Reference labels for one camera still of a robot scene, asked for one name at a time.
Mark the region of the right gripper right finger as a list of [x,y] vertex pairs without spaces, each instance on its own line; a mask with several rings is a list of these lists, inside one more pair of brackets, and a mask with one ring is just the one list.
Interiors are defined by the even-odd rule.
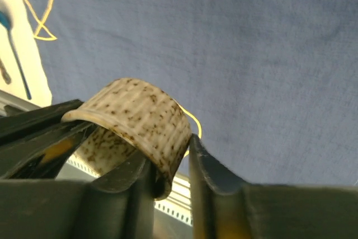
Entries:
[[190,139],[195,238],[356,238],[357,188],[257,184]]

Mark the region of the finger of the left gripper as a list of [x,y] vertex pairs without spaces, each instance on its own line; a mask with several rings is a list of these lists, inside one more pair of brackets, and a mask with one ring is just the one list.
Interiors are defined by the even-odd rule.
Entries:
[[55,178],[95,129],[86,121],[59,123],[1,145],[1,179]]
[[60,123],[66,112],[77,109],[82,104],[81,100],[71,100],[1,118],[1,145]]

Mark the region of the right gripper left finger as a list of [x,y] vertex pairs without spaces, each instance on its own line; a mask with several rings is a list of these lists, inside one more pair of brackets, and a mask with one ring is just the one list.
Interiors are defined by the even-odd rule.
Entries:
[[28,179],[40,156],[1,151],[2,238],[152,238],[153,167],[139,154],[94,181],[57,180],[68,154]]

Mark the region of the blue embroidered cloth placemat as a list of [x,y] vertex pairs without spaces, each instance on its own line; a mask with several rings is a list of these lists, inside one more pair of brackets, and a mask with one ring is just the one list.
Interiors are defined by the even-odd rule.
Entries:
[[357,0],[54,0],[52,102],[135,77],[255,182],[357,184]]

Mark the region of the speckled ceramic cup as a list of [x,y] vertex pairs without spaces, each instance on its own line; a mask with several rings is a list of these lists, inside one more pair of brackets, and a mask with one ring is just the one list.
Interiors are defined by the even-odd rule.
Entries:
[[169,196],[192,134],[171,96],[137,78],[117,79],[62,116],[76,120],[96,125],[74,153],[91,172],[102,176],[140,152],[157,170],[155,199]]

